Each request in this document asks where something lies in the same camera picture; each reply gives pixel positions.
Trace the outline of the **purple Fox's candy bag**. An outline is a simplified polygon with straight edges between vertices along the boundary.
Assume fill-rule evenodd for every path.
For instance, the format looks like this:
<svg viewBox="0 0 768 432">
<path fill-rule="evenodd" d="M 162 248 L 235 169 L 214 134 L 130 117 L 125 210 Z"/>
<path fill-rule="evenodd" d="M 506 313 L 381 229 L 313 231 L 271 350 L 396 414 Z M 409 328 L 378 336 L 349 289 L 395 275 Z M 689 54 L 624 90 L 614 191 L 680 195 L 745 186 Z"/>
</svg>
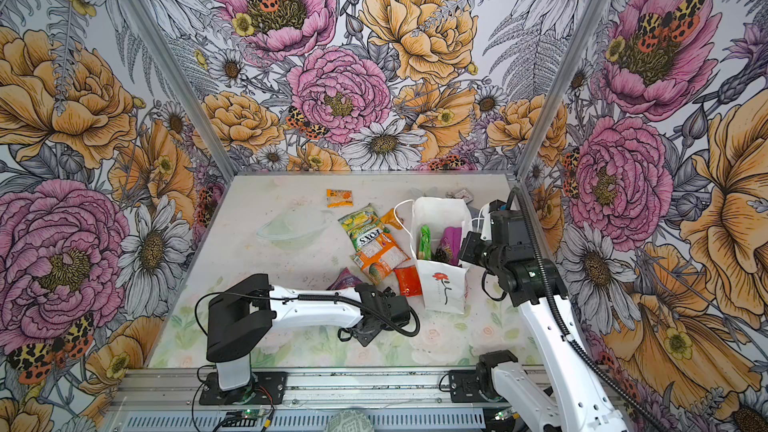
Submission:
<svg viewBox="0 0 768 432">
<path fill-rule="evenodd" d="M 354 288 L 363 284 L 364 281 L 353 274 L 348 268 L 344 268 L 333 282 L 327 287 L 328 290 L 342 290 L 346 288 Z"/>
</svg>

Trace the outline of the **purple snack bag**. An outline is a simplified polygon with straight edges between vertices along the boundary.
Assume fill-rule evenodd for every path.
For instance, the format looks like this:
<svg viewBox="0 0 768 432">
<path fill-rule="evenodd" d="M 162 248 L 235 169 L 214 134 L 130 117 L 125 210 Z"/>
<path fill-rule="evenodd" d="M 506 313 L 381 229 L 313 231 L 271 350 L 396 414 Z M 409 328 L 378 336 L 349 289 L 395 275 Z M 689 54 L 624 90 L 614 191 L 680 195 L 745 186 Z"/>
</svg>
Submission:
<svg viewBox="0 0 768 432">
<path fill-rule="evenodd" d="M 462 238 L 460 227 L 446 227 L 435 252 L 432 254 L 432 260 L 458 266 Z"/>
</svg>

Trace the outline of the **white floral paper bag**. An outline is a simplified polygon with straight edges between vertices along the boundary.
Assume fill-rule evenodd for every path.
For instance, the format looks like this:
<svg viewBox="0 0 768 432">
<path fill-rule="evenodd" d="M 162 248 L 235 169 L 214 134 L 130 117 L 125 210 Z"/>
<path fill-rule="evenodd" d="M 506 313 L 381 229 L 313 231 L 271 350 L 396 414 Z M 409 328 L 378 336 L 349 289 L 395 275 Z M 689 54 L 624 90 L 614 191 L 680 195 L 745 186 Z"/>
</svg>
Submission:
<svg viewBox="0 0 768 432">
<path fill-rule="evenodd" d="M 409 236 L 409 250 L 427 310 L 463 314 L 466 308 L 467 267 L 459 258 L 463 239 L 472 231 L 469 208 L 461 199 L 421 197 L 402 201 L 411 218 L 399 225 Z"/>
</svg>

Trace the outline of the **bright green snack bag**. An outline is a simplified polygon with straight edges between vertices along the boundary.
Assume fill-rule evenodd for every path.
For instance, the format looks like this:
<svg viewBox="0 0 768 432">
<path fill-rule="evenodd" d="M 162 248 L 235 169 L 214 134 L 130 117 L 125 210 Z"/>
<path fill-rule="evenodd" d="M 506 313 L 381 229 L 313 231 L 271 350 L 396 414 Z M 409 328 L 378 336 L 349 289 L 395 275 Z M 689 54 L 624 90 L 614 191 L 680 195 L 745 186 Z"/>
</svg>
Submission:
<svg viewBox="0 0 768 432">
<path fill-rule="evenodd" d="M 417 248 L 417 259 L 429 261 L 432 259 L 431 229 L 428 225 L 420 227 L 419 242 Z"/>
</svg>

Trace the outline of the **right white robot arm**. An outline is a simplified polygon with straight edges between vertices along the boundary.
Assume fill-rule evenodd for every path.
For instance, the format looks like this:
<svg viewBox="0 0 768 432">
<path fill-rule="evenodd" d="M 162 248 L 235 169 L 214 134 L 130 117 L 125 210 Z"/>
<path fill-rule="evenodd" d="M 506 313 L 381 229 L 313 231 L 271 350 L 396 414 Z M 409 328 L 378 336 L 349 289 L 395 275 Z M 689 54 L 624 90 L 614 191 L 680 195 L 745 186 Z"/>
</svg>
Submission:
<svg viewBox="0 0 768 432">
<path fill-rule="evenodd" d="M 481 229 L 466 234 L 462 261 L 497 279 L 501 296 L 519 311 L 543 360 L 541 388 L 509 349 L 484 353 L 476 367 L 479 391 L 505 401 L 531 431 L 625 431 L 622 412 L 588 356 L 573 323 L 566 287 L 544 257 L 532 219 L 511 201 L 481 209 Z"/>
</svg>

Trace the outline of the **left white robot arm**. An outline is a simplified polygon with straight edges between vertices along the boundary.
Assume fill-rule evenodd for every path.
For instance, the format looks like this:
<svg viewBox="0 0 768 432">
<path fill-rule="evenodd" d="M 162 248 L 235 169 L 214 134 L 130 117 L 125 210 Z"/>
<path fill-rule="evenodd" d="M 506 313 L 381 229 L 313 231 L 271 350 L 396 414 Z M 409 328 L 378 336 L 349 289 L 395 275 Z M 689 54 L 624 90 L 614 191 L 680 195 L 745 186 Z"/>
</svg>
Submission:
<svg viewBox="0 0 768 432">
<path fill-rule="evenodd" d="M 216 367 L 223 392 L 243 389 L 252 378 L 250 354 L 271 331 L 335 327 L 342 342 L 368 346 L 381 332 L 413 338 L 421 321 L 405 296 L 360 283 L 335 290 L 306 291 L 270 283 L 253 274 L 224 291 L 208 293 L 206 360 Z"/>
</svg>

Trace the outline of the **orange snack bag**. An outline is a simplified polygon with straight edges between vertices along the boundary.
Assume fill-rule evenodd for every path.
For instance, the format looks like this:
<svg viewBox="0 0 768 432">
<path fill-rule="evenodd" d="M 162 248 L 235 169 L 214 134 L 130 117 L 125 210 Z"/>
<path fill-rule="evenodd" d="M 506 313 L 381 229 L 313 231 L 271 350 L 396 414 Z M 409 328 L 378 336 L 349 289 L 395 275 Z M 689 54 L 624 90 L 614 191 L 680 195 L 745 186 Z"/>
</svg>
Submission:
<svg viewBox="0 0 768 432">
<path fill-rule="evenodd" d="M 374 284 L 379 285 L 410 257 L 386 232 L 369 232 L 357 238 L 353 258 L 356 265 Z"/>
</svg>

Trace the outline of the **green yellow candy bag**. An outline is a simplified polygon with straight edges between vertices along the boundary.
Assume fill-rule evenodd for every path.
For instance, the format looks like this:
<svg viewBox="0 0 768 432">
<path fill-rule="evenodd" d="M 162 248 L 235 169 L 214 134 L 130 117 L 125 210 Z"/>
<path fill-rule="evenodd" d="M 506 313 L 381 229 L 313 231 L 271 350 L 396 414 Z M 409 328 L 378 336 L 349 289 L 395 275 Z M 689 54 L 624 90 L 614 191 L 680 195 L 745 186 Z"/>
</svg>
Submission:
<svg viewBox="0 0 768 432">
<path fill-rule="evenodd" d="M 338 223 L 349 237 L 355 251 L 360 251 L 382 233 L 389 232 L 373 204 L 341 217 Z"/>
</svg>

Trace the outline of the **red snack packet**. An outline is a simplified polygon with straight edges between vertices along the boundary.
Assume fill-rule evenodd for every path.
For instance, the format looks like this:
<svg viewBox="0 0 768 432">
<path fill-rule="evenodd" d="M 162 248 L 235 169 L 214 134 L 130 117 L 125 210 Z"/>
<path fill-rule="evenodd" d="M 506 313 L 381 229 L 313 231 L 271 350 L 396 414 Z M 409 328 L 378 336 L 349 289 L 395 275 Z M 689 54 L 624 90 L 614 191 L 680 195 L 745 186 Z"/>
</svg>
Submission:
<svg viewBox="0 0 768 432">
<path fill-rule="evenodd" d="M 394 273 L 402 296 L 415 297 L 423 294 L 418 271 L 415 266 L 399 267 L 394 270 Z"/>
</svg>

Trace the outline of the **small square clock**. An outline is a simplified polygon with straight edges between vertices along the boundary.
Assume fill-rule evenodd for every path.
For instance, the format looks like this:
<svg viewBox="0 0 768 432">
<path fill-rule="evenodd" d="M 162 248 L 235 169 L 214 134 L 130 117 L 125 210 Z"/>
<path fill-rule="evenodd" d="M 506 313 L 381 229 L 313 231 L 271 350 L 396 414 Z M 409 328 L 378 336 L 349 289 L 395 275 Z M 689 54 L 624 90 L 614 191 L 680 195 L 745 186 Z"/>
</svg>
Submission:
<svg viewBox="0 0 768 432">
<path fill-rule="evenodd" d="M 461 199 L 465 203 L 469 204 L 474 200 L 473 194 L 467 189 L 459 189 L 452 193 L 455 199 Z"/>
</svg>

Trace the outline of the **small orange cracker packet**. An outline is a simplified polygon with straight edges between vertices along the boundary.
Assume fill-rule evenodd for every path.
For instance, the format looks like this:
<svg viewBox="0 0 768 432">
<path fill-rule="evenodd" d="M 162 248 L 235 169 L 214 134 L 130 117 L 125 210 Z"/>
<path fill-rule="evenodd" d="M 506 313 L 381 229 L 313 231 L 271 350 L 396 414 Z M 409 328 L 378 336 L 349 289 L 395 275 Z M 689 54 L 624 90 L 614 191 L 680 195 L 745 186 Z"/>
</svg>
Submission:
<svg viewBox="0 0 768 432">
<path fill-rule="evenodd" d="M 328 208 L 352 207 L 354 205 L 353 193 L 351 190 L 327 189 L 326 205 Z"/>
</svg>

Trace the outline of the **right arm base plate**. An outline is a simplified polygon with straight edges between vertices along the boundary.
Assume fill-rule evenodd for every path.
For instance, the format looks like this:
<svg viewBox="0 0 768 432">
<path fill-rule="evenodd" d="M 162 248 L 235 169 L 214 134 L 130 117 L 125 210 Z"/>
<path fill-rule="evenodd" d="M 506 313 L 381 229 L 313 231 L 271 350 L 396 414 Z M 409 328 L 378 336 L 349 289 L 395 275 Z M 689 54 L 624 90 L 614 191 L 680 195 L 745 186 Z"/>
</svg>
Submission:
<svg viewBox="0 0 768 432">
<path fill-rule="evenodd" d="M 452 403 L 493 403 L 500 400 L 490 389 L 483 389 L 475 371 L 453 369 L 448 372 L 447 378 Z"/>
</svg>

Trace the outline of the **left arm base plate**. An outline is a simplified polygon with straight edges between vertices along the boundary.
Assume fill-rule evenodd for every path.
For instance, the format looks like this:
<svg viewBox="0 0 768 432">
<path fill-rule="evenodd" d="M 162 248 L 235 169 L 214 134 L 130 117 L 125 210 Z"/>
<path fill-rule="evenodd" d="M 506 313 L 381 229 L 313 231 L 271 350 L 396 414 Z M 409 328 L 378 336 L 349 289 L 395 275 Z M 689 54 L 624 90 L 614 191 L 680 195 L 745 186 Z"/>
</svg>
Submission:
<svg viewBox="0 0 768 432">
<path fill-rule="evenodd" d="M 253 372 L 244 387 L 224 391 L 219 386 L 218 374 L 206 376 L 198 403 L 203 406 L 280 405 L 286 390 L 286 372 Z"/>
</svg>

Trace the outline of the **aluminium rail frame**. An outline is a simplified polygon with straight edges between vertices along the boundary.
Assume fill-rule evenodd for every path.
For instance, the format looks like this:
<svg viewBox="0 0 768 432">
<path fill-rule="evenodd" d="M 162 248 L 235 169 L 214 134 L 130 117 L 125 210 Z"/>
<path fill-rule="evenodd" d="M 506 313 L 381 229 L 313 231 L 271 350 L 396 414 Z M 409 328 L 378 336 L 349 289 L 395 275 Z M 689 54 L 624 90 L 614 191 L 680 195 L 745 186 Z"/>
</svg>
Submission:
<svg viewBox="0 0 768 432">
<path fill-rule="evenodd" d="M 448 372 L 470 366 L 263 368 L 288 374 L 280 405 L 203 406 L 212 367 L 131 372 L 107 409 L 104 431 L 321 431 L 358 410 L 376 431 L 513 431 L 522 420 L 505 401 L 452 403 Z"/>
</svg>

